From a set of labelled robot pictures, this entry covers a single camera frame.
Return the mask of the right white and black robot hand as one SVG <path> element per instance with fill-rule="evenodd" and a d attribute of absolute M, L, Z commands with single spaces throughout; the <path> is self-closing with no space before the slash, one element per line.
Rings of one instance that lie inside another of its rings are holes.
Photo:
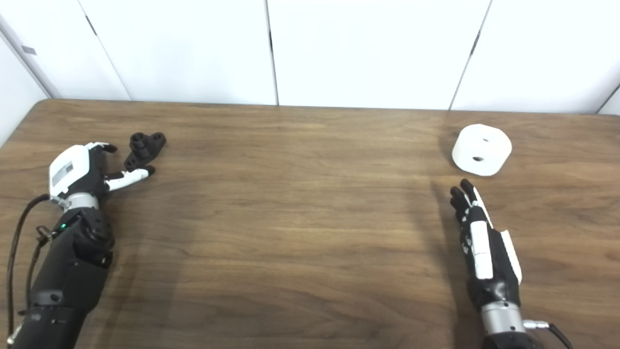
<path fill-rule="evenodd" d="M 450 190 L 468 271 L 467 293 L 476 309 L 488 303 L 521 305 L 521 268 L 508 231 L 498 231 L 478 188 L 464 178 Z"/>

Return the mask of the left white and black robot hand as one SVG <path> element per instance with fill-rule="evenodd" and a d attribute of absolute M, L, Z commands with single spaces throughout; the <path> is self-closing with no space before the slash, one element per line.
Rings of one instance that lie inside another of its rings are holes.
<path fill-rule="evenodd" d="M 135 170 L 106 172 L 106 153 L 117 147 L 106 142 L 73 145 L 60 153 L 49 166 L 49 198 L 64 211 L 72 208 L 99 208 L 109 192 L 119 190 L 155 174 L 147 165 Z"/>

